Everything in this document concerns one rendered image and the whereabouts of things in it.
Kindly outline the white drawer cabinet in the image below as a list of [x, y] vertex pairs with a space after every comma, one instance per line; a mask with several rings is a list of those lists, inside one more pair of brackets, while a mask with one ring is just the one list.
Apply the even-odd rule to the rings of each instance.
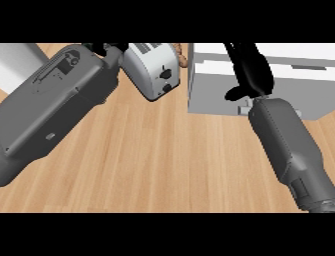
[[[194, 67], [201, 74], [233, 76], [233, 66], [222, 43], [194, 43], [201, 56]], [[335, 43], [259, 43], [276, 78], [335, 81]]]

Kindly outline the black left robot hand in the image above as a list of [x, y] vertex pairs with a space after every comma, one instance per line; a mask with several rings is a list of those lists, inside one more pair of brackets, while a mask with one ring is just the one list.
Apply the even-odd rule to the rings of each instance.
[[106, 50], [111, 47], [115, 47], [121, 52], [124, 52], [129, 49], [129, 44], [127, 43], [102, 43], [102, 42], [95, 42], [95, 43], [83, 43], [83, 46], [99, 56], [105, 57], [106, 56]]

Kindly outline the white drawer front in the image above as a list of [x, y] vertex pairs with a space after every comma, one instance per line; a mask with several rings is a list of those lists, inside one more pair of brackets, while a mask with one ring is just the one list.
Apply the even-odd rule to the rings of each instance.
[[[189, 77], [188, 111], [199, 114], [239, 116], [238, 107], [251, 107], [251, 99], [226, 101], [225, 94], [238, 85], [236, 77], [201, 74], [195, 67]], [[301, 112], [304, 120], [318, 120], [335, 110], [335, 81], [275, 77], [270, 98], [282, 98]]]

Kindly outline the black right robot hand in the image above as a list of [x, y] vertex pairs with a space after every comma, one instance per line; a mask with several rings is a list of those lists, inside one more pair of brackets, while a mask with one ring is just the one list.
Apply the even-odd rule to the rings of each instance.
[[226, 43], [225, 48], [233, 64], [238, 86], [225, 95], [229, 101], [248, 96], [257, 98], [272, 94], [275, 80], [264, 55], [254, 43]]

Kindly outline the white block appliance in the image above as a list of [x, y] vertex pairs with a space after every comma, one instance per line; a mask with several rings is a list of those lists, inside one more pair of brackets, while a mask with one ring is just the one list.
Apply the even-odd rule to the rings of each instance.
[[0, 89], [10, 94], [49, 61], [36, 43], [0, 43]]

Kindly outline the brown round object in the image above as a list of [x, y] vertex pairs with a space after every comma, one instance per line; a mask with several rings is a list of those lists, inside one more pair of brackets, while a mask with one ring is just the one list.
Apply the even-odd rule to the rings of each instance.
[[180, 43], [174, 43], [173, 46], [174, 46], [177, 57], [179, 57], [179, 66], [182, 68], [188, 68], [188, 59], [183, 56], [182, 45], [180, 45]]

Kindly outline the silver toaster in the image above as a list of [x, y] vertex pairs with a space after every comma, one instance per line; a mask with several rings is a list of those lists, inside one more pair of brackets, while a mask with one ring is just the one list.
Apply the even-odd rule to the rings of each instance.
[[180, 84], [179, 58], [170, 43], [130, 43], [121, 68], [151, 102]]

